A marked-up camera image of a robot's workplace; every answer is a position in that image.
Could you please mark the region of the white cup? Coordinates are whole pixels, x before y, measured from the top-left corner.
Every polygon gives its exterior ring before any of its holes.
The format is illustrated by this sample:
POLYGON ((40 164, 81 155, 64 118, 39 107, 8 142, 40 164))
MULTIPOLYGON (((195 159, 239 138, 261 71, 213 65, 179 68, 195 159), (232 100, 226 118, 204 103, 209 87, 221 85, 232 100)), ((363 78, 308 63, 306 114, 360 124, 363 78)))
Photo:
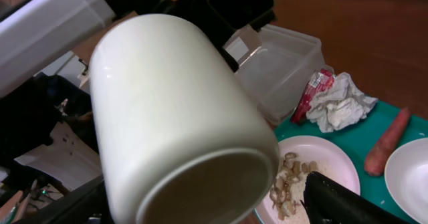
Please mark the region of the white cup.
POLYGON ((115 223, 238 223, 266 196, 278 141, 191 22, 118 24, 92 54, 90 87, 115 223))

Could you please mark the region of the orange carrot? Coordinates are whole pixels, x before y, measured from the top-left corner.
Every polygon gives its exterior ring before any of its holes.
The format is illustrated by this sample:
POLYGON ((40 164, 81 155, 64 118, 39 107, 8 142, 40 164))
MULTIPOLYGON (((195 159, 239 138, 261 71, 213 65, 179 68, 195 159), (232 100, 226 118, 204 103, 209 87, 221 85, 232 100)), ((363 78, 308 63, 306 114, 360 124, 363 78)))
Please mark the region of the orange carrot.
POLYGON ((386 163, 395 151, 409 121, 411 112, 403 108, 397 114, 391 125, 371 148, 364 160, 364 170, 371 176, 380 176, 384 173, 386 163))

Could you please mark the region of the black plastic tray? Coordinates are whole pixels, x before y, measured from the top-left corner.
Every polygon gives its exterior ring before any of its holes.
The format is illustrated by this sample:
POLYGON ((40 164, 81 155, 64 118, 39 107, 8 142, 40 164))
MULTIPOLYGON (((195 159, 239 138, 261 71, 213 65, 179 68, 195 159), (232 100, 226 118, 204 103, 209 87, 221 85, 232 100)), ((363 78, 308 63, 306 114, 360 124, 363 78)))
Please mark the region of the black plastic tray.
POLYGON ((274 0, 207 0, 207 2, 233 29, 240 29, 255 22, 274 6, 274 0))

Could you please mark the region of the white tissue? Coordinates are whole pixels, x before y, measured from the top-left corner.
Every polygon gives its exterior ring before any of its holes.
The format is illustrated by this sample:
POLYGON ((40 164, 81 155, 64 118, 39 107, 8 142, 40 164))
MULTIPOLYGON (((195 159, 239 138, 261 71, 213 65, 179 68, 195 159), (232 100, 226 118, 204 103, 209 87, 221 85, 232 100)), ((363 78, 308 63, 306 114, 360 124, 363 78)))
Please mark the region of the white tissue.
POLYGON ((377 102, 356 87, 350 74, 342 72, 329 89, 315 94, 306 118, 317 123, 321 132, 334 132, 365 119, 377 102))

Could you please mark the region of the white bowl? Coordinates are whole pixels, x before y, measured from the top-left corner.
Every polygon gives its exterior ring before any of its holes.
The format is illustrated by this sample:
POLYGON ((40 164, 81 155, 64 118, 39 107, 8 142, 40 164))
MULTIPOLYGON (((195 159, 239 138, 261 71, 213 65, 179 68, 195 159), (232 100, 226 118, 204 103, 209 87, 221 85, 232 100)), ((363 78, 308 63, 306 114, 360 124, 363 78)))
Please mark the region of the white bowl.
POLYGON ((427 222, 427 139, 410 141, 390 155, 385 182, 395 203, 418 223, 427 222))

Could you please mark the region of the white plate with food scraps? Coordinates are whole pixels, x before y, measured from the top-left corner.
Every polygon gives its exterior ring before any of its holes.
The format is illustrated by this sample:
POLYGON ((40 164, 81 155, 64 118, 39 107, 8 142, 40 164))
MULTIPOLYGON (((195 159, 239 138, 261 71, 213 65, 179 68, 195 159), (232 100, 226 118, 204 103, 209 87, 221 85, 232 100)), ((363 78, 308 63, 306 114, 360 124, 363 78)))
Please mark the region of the white plate with food scraps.
MULTIPOLYGON (((300 162, 316 162, 318 172, 341 184, 357 195, 360 194, 360 181, 351 159, 334 143, 316 136, 294 136, 279 142, 280 154, 295 152, 300 162)), ((269 195, 255 208, 255 214, 263 224, 309 223, 303 206, 296 206, 296 214, 278 218, 278 210, 272 207, 269 195)))

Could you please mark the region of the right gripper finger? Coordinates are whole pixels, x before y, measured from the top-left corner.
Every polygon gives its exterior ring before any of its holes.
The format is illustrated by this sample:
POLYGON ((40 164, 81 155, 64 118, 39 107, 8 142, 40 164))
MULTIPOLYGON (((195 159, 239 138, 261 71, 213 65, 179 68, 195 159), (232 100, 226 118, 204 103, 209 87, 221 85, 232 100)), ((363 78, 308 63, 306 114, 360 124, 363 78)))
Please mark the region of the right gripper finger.
POLYGON ((311 224, 394 224, 405 221, 313 171, 306 177, 301 204, 311 224))

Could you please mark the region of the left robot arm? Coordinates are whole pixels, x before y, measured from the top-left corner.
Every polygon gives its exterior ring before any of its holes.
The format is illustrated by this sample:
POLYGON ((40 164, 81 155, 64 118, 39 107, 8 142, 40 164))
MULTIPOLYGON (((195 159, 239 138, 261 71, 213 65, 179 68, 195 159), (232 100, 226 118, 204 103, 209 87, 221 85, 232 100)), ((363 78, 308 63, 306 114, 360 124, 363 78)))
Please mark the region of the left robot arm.
POLYGON ((105 0, 31 0, 1 21, 1 96, 110 25, 105 0))

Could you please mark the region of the red snack wrapper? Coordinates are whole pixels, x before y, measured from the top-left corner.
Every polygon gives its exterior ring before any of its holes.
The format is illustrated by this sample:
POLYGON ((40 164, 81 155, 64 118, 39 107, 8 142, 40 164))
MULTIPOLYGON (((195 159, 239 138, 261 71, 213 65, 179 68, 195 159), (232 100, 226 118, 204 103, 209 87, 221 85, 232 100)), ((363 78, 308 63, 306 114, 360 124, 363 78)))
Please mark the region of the red snack wrapper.
POLYGON ((334 79, 335 75, 327 69, 315 71, 304 88, 304 92, 290 118, 290 122, 296 124, 304 122, 307 111, 311 109, 310 103, 313 97, 317 93, 330 89, 334 83, 334 79))

